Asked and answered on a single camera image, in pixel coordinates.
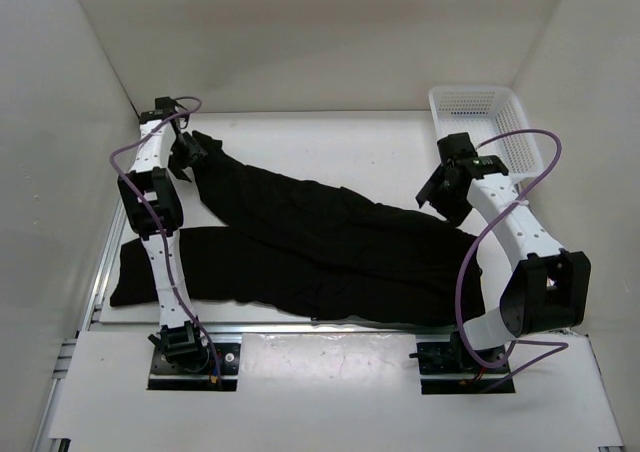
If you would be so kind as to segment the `black trousers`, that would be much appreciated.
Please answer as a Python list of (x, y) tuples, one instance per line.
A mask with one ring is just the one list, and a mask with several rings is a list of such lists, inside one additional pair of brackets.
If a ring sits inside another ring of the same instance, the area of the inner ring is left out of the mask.
[(243, 164), (202, 133), (191, 139), (200, 201), (219, 220), (181, 232), (191, 298), (426, 327), (484, 313), (473, 235), (344, 187)]

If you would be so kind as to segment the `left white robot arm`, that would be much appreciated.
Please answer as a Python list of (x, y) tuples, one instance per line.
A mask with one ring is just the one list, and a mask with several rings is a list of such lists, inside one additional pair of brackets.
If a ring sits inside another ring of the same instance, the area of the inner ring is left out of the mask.
[(176, 100), (157, 99), (140, 116), (140, 139), (112, 152), (109, 162), (130, 228), (151, 265), (160, 320), (149, 340), (166, 362), (196, 373), (211, 364), (212, 354), (187, 291), (179, 247), (184, 214), (169, 173), (171, 147), (184, 141), (189, 116)]

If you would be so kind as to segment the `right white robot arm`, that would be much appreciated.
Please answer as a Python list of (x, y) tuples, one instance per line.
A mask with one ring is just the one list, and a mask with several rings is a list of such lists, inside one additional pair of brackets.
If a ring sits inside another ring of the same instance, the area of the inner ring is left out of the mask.
[(449, 347), (452, 365), (470, 372), (484, 361), (485, 350), (581, 324), (591, 275), (586, 254), (569, 251), (543, 228), (505, 163), (496, 155), (480, 155), (468, 133), (448, 135), (437, 148), (440, 163), (417, 203), (429, 204), (453, 226), (473, 210), (487, 223), (463, 259), (455, 298), (462, 298), (467, 267), (488, 234), (496, 237), (512, 271), (497, 307), (470, 320), (455, 311), (460, 340)]

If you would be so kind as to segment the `white plastic basket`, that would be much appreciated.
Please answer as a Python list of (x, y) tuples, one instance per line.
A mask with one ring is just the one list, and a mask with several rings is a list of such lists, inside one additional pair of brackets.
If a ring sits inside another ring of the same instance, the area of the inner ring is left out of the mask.
[(516, 94), (502, 86), (437, 86), (429, 91), (436, 136), (466, 132), (483, 155), (496, 155), (516, 183), (532, 179), (544, 170), (535, 138), (511, 131), (529, 127)]

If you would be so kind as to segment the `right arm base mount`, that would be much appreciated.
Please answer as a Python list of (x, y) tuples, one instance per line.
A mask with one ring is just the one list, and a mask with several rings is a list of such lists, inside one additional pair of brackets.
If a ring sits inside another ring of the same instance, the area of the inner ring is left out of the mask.
[(423, 396), (514, 394), (510, 366), (491, 369), (478, 364), (465, 349), (459, 334), (447, 341), (418, 339), (408, 355), (417, 361)]

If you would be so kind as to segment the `aluminium front rail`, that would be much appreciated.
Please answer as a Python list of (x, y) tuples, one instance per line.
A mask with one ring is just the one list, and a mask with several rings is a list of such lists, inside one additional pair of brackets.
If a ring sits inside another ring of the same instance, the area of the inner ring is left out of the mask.
[[(366, 326), (357, 324), (337, 323), (206, 323), (206, 330), (210, 334), (237, 335), (243, 333), (255, 334), (347, 334), (347, 333), (400, 333), (414, 335), (449, 335), (452, 327), (424, 328), (416, 326)], [(94, 321), (89, 324), (87, 331), (91, 332), (156, 332), (157, 324), (151, 323), (103, 323)]]

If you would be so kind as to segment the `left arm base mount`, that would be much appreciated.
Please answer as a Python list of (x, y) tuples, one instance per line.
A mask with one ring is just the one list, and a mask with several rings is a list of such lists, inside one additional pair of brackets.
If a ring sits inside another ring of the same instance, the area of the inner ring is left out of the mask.
[(154, 351), (149, 367), (150, 391), (235, 392), (241, 364), (240, 342), (216, 342), (219, 366), (204, 346), (204, 355), (187, 362), (169, 359), (159, 338), (149, 336)]

